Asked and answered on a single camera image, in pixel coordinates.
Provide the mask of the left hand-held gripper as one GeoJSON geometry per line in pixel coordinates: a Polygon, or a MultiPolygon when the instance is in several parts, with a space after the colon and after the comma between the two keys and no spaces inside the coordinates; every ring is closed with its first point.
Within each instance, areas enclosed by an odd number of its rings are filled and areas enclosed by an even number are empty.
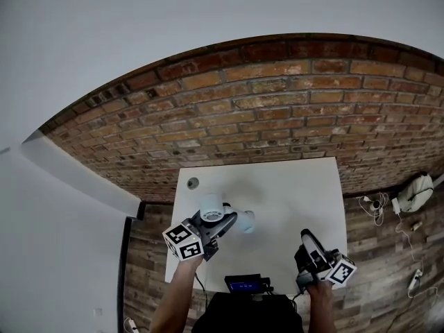
{"type": "MultiPolygon", "coordinates": [[[[224,207],[231,204],[223,202],[224,207]]],[[[162,235],[168,249],[181,262],[202,256],[205,261],[219,250],[217,238],[221,238],[237,221],[237,213],[226,214],[219,221],[205,221],[200,216],[186,218],[172,225],[162,235]]]]}

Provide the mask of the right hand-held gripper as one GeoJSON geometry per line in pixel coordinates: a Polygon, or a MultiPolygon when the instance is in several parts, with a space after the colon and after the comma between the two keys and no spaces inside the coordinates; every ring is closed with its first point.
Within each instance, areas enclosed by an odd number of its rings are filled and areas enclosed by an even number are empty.
{"type": "Polygon", "coordinates": [[[294,259],[298,267],[296,284],[304,293],[311,284],[321,281],[345,286],[357,270],[356,264],[338,249],[325,251],[316,236],[308,229],[301,231],[302,245],[294,259]]]}

